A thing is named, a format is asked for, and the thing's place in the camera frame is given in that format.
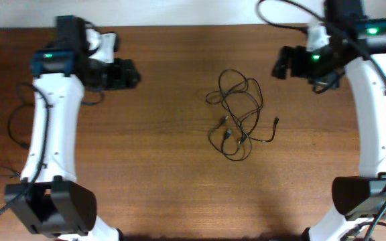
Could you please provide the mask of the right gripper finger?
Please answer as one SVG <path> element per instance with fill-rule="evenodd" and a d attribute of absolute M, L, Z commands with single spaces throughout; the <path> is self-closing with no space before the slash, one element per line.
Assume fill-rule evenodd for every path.
<path fill-rule="evenodd" d="M 272 68 L 271 75 L 277 79 L 285 80 L 290 67 L 287 64 L 276 63 Z"/>
<path fill-rule="evenodd" d="M 282 47 L 278 53 L 276 65 L 287 66 L 291 57 L 292 57 L 292 47 L 289 47 L 289 46 Z"/>

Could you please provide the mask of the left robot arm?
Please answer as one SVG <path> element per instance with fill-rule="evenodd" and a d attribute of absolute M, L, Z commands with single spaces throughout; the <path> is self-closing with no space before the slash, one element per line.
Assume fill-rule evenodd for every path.
<path fill-rule="evenodd" d="M 59 240 L 122 240 L 97 214 L 94 193 L 76 181 L 78 112 L 87 90 L 104 94 L 137 86 L 130 59 L 115 57 L 119 37 L 75 15 L 56 18 L 56 39 L 31 59 L 35 95 L 29 153 L 5 202 L 31 234 Z"/>

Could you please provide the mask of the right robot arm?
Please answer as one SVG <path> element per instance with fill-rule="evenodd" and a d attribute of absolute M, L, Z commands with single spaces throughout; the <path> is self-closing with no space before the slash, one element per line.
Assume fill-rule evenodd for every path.
<path fill-rule="evenodd" d="M 324 15 L 306 30 L 306 46 L 284 47 L 276 78 L 305 78 L 316 92 L 342 76 L 355 100 L 360 135 L 359 174 L 332 182 L 332 207 L 302 240 L 367 238 L 386 219 L 386 18 L 371 19 L 360 1 L 325 1 Z"/>

